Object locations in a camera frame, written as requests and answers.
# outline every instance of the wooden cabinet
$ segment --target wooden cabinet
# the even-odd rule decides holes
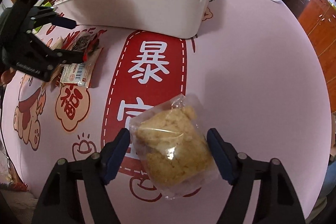
[[[317,56],[327,49],[336,38],[335,14],[336,10],[330,7],[318,24],[308,34]]]
[[[298,18],[306,34],[309,34],[313,30],[316,24],[323,18],[328,8],[329,6],[324,5],[321,0],[310,0]]]
[[[336,10],[327,0],[311,0],[298,20],[319,58],[331,112],[336,112]]]

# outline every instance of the clear plastic bag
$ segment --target clear plastic bag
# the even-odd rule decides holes
[[[130,120],[137,154],[167,199],[193,193],[218,176],[195,109],[180,94]]]

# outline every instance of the screw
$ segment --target screw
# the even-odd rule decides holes
[[[57,161],[57,164],[58,164],[58,165],[63,165],[63,164],[65,164],[66,162],[67,162],[66,159],[59,159],[59,160]]]
[[[99,157],[100,157],[100,154],[98,152],[95,152],[91,155],[91,158],[93,158],[94,160],[99,159]]]
[[[272,163],[274,164],[274,165],[280,165],[280,160],[279,159],[276,159],[276,158],[274,158],[274,159],[272,159]]]
[[[241,160],[247,159],[247,155],[243,152],[238,153],[238,158],[240,158]]]

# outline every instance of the pink tablecloth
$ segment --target pink tablecloth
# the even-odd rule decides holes
[[[40,194],[57,159],[79,160],[100,151],[130,117],[187,93],[196,94],[209,111],[208,127],[216,127],[238,151],[283,162],[308,216],[327,168],[330,106],[312,45],[283,3],[211,0],[198,37],[188,40],[98,26],[72,31],[44,26],[38,36],[54,43],[83,30],[103,32],[92,88],[44,92],[40,81],[17,73],[6,90],[5,142],[33,194]],[[146,53],[153,42],[158,47],[151,59]],[[132,145],[107,187],[121,222],[129,224],[216,223],[230,189],[218,179],[188,198],[167,201],[148,180]],[[256,198],[254,188],[246,223]]]

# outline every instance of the cartoon dog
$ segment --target cartoon dog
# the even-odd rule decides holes
[[[42,81],[30,75],[24,75],[21,81],[18,100],[15,109],[13,126],[19,138],[25,144],[30,142],[31,148],[36,151],[41,137],[41,126],[38,116],[42,114],[46,101],[46,92],[42,88]]]

